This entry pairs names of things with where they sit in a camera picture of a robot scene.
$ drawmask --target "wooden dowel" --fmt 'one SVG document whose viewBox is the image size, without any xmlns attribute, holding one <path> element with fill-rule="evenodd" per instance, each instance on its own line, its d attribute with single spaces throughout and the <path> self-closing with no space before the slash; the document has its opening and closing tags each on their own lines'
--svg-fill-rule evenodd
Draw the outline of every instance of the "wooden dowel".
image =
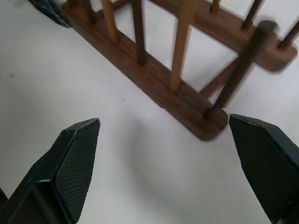
<svg viewBox="0 0 299 224">
<path fill-rule="evenodd" d="M 87 13 L 88 22 L 90 24 L 95 24 L 97 22 L 97 19 L 96 19 L 95 12 L 92 8 L 92 5 L 90 4 L 90 0 L 83 0 L 83 3 Z"/>
<path fill-rule="evenodd" d="M 299 32 L 299 19 L 290 32 L 285 36 L 283 41 L 278 45 L 278 48 L 281 50 L 287 49 L 291 44 L 292 40 L 298 35 Z"/>
<path fill-rule="evenodd" d="M 67 0 L 67 2 L 70 5 L 70 8 L 74 8 L 78 6 L 78 2 L 76 0 Z"/>
<path fill-rule="evenodd" d="M 252 21 L 258 11 L 258 9 L 260 8 L 261 4 L 262 4 L 263 0 L 254 0 L 248 15 L 244 21 L 244 23 L 242 24 L 242 29 L 249 29 L 252 26 Z"/>
<path fill-rule="evenodd" d="M 258 56 L 261 49 L 267 44 L 266 42 L 273 34 L 276 26 L 277 24 L 273 21 L 262 21 L 258 24 L 247 46 L 240 54 L 231 76 L 224 85 L 214 104 L 214 108 L 224 108 L 226 106 L 239 83 L 246 75 L 247 70 L 253 64 L 254 59 Z"/>
<path fill-rule="evenodd" d="M 237 62 L 236 58 L 225 69 L 220 72 L 211 82 L 209 82 L 199 93 L 206 99 L 209 99 L 217 92 L 228 80 Z"/>
<path fill-rule="evenodd" d="M 131 3 L 134 21 L 137 62 L 139 65 L 144 65 L 146 63 L 146 58 L 142 15 L 142 0 L 131 0 Z"/>
<path fill-rule="evenodd" d="M 211 12 L 216 12 L 217 9 L 219 8 L 220 0 L 213 0 L 210 11 Z"/>
<path fill-rule="evenodd" d="M 113 43 L 118 42 L 118 30 L 115 26 L 114 12 L 110 0 L 102 0 L 107 29 Z"/>
<path fill-rule="evenodd" d="M 181 70 L 189 34 L 189 24 L 194 19 L 197 0 L 181 0 L 178 13 L 176 42 L 172 60 L 170 89 L 177 91 L 181 83 Z"/>
<path fill-rule="evenodd" d="M 115 2 L 112 2 L 112 10 L 113 10 L 113 12 L 116 12 L 117 10 L 121 9 L 122 7 L 124 7 L 125 5 L 127 5 L 129 2 L 130 2 L 130 0 L 117 0 Z M 101 9 L 98 13 L 101 16 L 105 16 L 103 9 Z"/>
</svg>

